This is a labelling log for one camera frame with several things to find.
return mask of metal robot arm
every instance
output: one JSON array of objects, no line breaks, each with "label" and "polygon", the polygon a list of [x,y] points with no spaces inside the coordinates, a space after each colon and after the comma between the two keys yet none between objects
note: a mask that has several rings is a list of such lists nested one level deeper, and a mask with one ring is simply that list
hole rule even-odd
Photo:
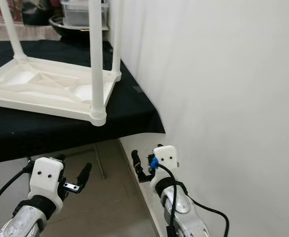
[{"label": "metal robot arm", "polygon": [[77,194],[82,191],[88,181],[91,163],[86,164],[76,184],[69,184],[63,177],[65,164],[60,159],[42,157],[34,162],[29,200],[18,204],[13,218],[0,229],[0,237],[39,237],[51,215],[61,211],[68,192]]},{"label": "metal robot arm", "polygon": [[[148,155],[150,164],[149,172],[145,175],[141,167],[141,161],[137,150],[132,152],[133,166],[138,174],[139,182],[151,181],[150,186],[154,193],[157,193],[164,207],[164,217],[170,224],[171,209],[174,197],[173,181],[169,174],[155,166],[156,162],[168,168],[176,178],[177,151],[173,146],[159,146]],[[176,211],[174,217],[175,236],[177,237],[209,237],[206,225],[198,216],[193,201],[187,196],[183,183],[176,181],[177,197]]]}]

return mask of plastic storage box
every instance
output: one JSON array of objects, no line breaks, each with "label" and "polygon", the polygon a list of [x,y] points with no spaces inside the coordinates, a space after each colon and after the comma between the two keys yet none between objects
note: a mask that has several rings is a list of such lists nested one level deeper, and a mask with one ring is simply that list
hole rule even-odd
[{"label": "plastic storage box", "polygon": [[[102,26],[107,26],[108,4],[105,0],[101,2]],[[61,4],[64,26],[88,27],[88,0],[61,0]]]}]

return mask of floor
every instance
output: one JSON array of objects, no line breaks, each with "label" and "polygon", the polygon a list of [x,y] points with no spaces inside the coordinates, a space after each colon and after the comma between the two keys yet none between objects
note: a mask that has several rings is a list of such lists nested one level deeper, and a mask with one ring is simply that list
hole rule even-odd
[{"label": "floor", "polygon": [[87,162],[92,163],[91,175],[80,194],[69,194],[61,213],[51,217],[41,236],[156,237],[147,206],[118,141],[98,143],[97,147],[106,179],[101,178],[94,150],[67,156],[68,182],[76,182]]}]

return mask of blue clip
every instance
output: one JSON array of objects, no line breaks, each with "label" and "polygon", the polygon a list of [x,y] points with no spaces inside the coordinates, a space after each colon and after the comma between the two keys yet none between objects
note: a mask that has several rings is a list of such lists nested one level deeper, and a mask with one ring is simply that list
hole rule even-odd
[{"label": "blue clip", "polygon": [[156,157],[154,157],[150,164],[150,167],[152,167],[153,169],[158,169],[159,167],[156,165],[156,163],[159,163],[159,160]]}]

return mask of black tablecloth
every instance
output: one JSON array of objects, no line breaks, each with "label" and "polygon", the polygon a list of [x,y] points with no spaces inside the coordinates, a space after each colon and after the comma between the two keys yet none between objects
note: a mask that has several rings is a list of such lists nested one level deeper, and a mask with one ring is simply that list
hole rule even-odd
[{"label": "black tablecloth", "polygon": [[[89,49],[61,41],[22,42],[29,57],[90,66]],[[103,43],[104,69],[110,70],[111,47]],[[0,66],[12,59],[8,41],[0,42]],[[0,107],[0,162],[143,132],[164,133],[160,117],[125,65],[109,99],[107,122],[102,127],[88,121]]]}]

